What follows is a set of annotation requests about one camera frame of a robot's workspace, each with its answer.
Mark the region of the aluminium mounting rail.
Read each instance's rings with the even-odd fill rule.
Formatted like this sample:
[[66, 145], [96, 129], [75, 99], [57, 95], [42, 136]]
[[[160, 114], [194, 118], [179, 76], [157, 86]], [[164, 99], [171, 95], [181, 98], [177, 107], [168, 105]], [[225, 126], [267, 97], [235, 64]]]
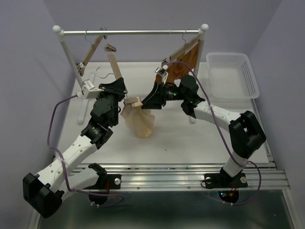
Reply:
[[[209, 174], [220, 172], [222, 164], [101, 164], [108, 174], [121, 175], [120, 192], [136, 191], [199, 191], [207, 189], [201, 182]], [[273, 162], [258, 166], [248, 164], [238, 189], [247, 184], [248, 190], [289, 189], [286, 173]]]

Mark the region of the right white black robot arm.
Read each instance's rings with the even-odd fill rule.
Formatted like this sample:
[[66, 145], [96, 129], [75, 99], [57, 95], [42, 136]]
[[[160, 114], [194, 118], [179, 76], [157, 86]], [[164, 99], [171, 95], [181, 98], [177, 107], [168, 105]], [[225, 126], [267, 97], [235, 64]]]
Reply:
[[265, 143], [266, 135], [253, 112], [238, 113], [212, 105], [198, 95], [198, 89], [196, 79], [190, 75], [184, 76], [179, 85], [155, 83], [142, 101], [142, 109], [162, 109], [167, 101], [182, 101], [181, 108], [186, 115], [212, 123], [218, 130], [226, 130], [232, 148], [219, 180], [222, 185], [230, 186], [252, 154]]

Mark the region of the empty wooden clip hanger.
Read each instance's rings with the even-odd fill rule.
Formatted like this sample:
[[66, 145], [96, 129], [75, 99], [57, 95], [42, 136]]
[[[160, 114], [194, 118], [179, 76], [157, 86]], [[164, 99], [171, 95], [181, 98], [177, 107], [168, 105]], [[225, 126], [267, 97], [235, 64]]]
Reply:
[[81, 61], [79, 64], [77, 64], [77, 70], [81, 77], [84, 75], [85, 67], [87, 66], [87, 64], [89, 63], [93, 54], [97, 50], [99, 44], [101, 43], [102, 40], [106, 40], [107, 38], [108, 38], [107, 35], [98, 35], [98, 37], [92, 43], [90, 40], [88, 40], [86, 38], [86, 35], [85, 35], [85, 40], [88, 41], [91, 46], [90, 46], [85, 58], [83, 59], [83, 61]]

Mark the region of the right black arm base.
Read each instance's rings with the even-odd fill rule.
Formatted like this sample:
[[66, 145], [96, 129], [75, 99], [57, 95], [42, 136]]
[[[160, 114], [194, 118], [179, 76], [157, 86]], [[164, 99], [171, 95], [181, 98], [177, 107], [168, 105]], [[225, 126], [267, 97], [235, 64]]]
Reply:
[[239, 199], [239, 188], [247, 188], [245, 173], [230, 177], [221, 173], [205, 174], [201, 186], [206, 189], [219, 189], [219, 198], [225, 203], [236, 204]]

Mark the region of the white clothes rack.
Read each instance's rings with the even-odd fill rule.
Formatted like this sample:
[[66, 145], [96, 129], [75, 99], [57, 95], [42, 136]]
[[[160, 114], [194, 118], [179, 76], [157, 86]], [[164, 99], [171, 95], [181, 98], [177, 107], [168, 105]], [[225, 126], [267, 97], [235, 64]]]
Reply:
[[[209, 26], [207, 24], [203, 24], [200, 27], [202, 31], [201, 35], [201, 40], [202, 40], [202, 45], [201, 45], [201, 53], [203, 49], [203, 44], [204, 40], [206, 37], [206, 33], [209, 29]], [[70, 63], [70, 66], [72, 67], [76, 80], [81, 86], [82, 82], [85, 81], [82, 79], [80, 74], [78, 73], [77, 70], [77, 64], [75, 63], [71, 52], [68, 48], [68, 45], [65, 41], [65, 36], [68, 35], [170, 35], [170, 34], [183, 34], [184, 31], [182, 30], [138, 30], [138, 31], [107, 31], [107, 30], [98, 30], [98, 31], [65, 31], [62, 30], [60, 26], [55, 25], [53, 26], [52, 30], [56, 33], [56, 36], [61, 43], [61, 46], [65, 52], [65, 55]], [[198, 29], [197, 30], [188, 30], [186, 33], [189, 34], [198, 34]], [[179, 87], [179, 90], [181, 94], [183, 95], [183, 100], [190, 99], [191, 94], [187, 94], [187, 90], [185, 86]], [[102, 127], [113, 127], [116, 126], [119, 123], [119, 107], [109, 107], [109, 106], [103, 106], [103, 107], [93, 107], [90, 115], [90, 123], [91, 124], [97, 124]]]

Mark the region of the wooden hanger with brown underwear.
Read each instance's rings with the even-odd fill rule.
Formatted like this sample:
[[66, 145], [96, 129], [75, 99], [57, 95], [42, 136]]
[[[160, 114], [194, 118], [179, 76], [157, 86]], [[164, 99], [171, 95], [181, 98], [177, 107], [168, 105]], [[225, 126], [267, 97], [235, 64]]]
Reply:
[[169, 66], [170, 62], [174, 61], [183, 61], [186, 60], [187, 64], [190, 64], [195, 71], [199, 68], [200, 58], [201, 58], [201, 29], [198, 29], [198, 34], [191, 38], [188, 42], [184, 39], [184, 35], [188, 30], [185, 30], [182, 35], [182, 39], [184, 40], [184, 45], [170, 54], [161, 62], [161, 68], [164, 66]]

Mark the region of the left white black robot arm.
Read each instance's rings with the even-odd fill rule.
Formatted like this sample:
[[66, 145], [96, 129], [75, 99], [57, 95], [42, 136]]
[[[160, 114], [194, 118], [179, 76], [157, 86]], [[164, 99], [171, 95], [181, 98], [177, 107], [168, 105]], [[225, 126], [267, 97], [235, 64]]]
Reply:
[[52, 216], [76, 192], [89, 195], [92, 204], [99, 207], [112, 196], [110, 190], [120, 189], [122, 176], [108, 174], [97, 163], [72, 177], [68, 175], [109, 140], [111, 128], [119, 123], [119, 102], [126, 93], [122, 77], [100, 84], [91, 118], [72, 145], [64, 153], [55, 148], [57, 159], [37, 174], [23, 178], [23, 197], [43, 218]]

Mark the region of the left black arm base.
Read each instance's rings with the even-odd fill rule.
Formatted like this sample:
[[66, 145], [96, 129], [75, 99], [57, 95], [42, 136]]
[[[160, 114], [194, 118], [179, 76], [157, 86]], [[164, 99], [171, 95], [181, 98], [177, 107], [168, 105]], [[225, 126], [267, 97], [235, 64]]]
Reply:
[[77, 193], [88, 195], [91, 205], [96, 208], [114, 207], [125, 199], [123, 195], [111, 193], [121, 188], [121, 182], [121, 174], [106, 174], [99, 177], [94, 185], [83, 190], [79, 188]]

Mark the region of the beige underwear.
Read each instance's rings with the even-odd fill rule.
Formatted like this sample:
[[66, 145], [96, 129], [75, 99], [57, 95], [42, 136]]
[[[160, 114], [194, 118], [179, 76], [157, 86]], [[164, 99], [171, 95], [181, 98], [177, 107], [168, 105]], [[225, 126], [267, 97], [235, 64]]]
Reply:
[[124, 98], [124, 107], [121, 116], [126, 125], [139, 138], [149, 137], [153, 132], [155, 116], [151, 110], [142, 109], [142, 101], [139, 97]]

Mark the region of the wooden clip hanger with beige underwear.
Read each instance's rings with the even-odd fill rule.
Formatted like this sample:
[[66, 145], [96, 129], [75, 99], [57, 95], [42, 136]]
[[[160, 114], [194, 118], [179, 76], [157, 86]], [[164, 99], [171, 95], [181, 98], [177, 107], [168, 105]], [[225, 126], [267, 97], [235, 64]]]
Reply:
[[[115, 55], [113, 54], [113, 52], [117, 52], [117, 49], [114, 46], [112, 46], [109, 43], [107, 43], [104, 46], [104, 50], [107, 52], [107, 57], [108, 57], [109, 63], [110, 63], [111, 68], [112, 68], [112, 73], [107, 74], [105, 77], [99, 76], [98, 75], [98, 70], [100, 69], [100, 66], [99, 66], [95, 70], [95, 76], [97, 76], [97, 77], [99, 77], [101, 79], [105, 79], [105, 78], [107, 78], [108, 75], [112, 74], [112, 75], [115, 76], [116, 80], [119, 79], [119, 78], [122, 78], [122, 74], [121, 74], [120, 68], [118, 66], [117, 60], [115, 58]], [[126, 98], [124, 98], [124, 104], [125, 105], [130, 105], [133, 108], [141, 107], [142, 106], [142, 102], [141, 102], [139, 97], [128, 97], [127, 89], [125, 89], [125, 92], [126, 92]]]

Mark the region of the white plastic basket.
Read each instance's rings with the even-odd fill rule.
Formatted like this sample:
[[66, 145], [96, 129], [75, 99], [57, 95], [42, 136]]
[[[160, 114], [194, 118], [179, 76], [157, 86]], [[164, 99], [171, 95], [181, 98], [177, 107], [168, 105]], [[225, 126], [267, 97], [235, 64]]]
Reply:
[[241, 101], [259, 97], [259, 88], [247, 55], [212, 52], [206, 55], [206, 62], [215, 98]]

